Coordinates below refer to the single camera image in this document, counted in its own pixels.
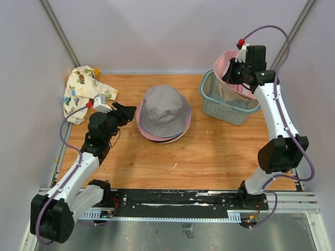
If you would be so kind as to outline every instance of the wooden floor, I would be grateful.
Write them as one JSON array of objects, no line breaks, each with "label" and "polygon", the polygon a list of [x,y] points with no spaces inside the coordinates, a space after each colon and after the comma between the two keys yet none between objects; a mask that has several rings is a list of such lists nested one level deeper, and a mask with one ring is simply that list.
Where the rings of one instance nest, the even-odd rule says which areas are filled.
[{"label": "wooden floor", "polygon": [[[177,88],[190,103],[192,123],[181,139],[159,145],[140,134],[134,118],[121,128],[117,144],[86,184],[92,179],[108,179],[113,188],[237,189],[256,169],[258,150],[267,143],[265,120],[259,111],[244,125],[236,126],[203,114],[199,94],[202,78],[202,75],[98,75],[98,81],[120,91],[116,101],[126,106],[138,106],[153,85],[169,84]],[[82,146],[87,124],[88,119],[73,125],[70,144]],[[59,179],[76,157],[76,151],[66,150]],[[270,189],[295,190],[295,185],[290,179],[278,178]]]}]

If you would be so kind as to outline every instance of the metal floor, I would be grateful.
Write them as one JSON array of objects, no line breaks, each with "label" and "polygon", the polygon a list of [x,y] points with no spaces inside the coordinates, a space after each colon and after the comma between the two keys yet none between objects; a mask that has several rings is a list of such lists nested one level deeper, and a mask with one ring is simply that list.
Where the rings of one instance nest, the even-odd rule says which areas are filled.
[{"label": "metal floor", "polygon": [[221,251],[316,250],[305,214],[275,214],[248,231],[235,223],[194,223],[186,238],[180,222],[114,221],[105,227],[76,225],[64,244],[37,245],[35,251]]}]

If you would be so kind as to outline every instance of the light blue laundry basket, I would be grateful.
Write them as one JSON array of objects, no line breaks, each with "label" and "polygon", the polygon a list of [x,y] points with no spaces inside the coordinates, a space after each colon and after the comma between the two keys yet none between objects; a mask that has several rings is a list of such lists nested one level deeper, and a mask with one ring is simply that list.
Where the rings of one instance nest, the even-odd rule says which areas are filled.
[{"label": "light blue laundry basket", "polygon": [[219,92],[221,84],[213,70],[205,74],[199,89],[203,98],[202,111],[204,114],[240,126],[250,114],[260,109],[260,104],[255,99],[223,101]]}]

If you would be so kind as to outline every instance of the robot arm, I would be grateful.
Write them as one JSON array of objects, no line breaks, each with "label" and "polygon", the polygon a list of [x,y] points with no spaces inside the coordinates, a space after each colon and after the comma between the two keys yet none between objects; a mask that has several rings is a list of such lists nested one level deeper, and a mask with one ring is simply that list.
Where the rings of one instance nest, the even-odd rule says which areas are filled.
[{"label": "robot arm", "polygon": [[[78,193],[89,176],[101,165],[111,146],[112,136],[116,136],[119,127],[133,120],[136,107],[125,107],[117,102],[116,108],[106,105],[105,96],[94,98],[93,108],[98,112],[90,116],[88,133],[81,148],[80,157],[65,176],[49,190],[45,196],[36,195],[31,202],[30,232],[36,234],[38,217],[42,213],[39,224],[41,237],[64,243],[71,235],[74,223],[92,206],[104,206],[111,200],[110,184],[101,180],[92,180],[88,186]],[[44,212],[43,206],[48,203]]]},{"label": "robot arm", "polygon": [[308,147],[308,139],[300,136],[293,126],[282,100],[278,83],[277,96],[274,94],[275,71],[266,70],[265,46],[250,46],[243,42],[243,44],[238,44],[238,48],[240,52],[236,58],[230,60],[228,71],[222,80],[229,84],[246,83],[249,85],[250,91],[255,94],[260,103],[269,131],[269,143],[258,153],[259,166],[239,189],[242,193],[240,198],[242,203],[248,204],[248,198],[250,198],[250,203],[254,203],[252,200],[256,198],[256,196],[248,195],[264,193],[267,186],[274,181],[273,177],[297,167],[303,156],[287,133],[288,128],[279,112],[277,100],[291,133],[304,150]]}]

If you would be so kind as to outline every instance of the floral cloth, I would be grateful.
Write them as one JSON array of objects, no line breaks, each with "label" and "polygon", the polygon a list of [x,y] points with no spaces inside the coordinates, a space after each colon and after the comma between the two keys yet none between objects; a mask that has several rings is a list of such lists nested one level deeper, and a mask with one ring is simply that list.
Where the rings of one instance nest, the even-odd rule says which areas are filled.
[{"label": "floral cloth", "polygon": [[[64,116],[85,106],[98,94],[104,94],[106,100],[115,100],[118,90],[95,80],[94,69],[89,66],[79,66],[73,69],[65,88],[63,100]],[[80,124],[86,120],[87,108],[68,118],[68,122]]]}]

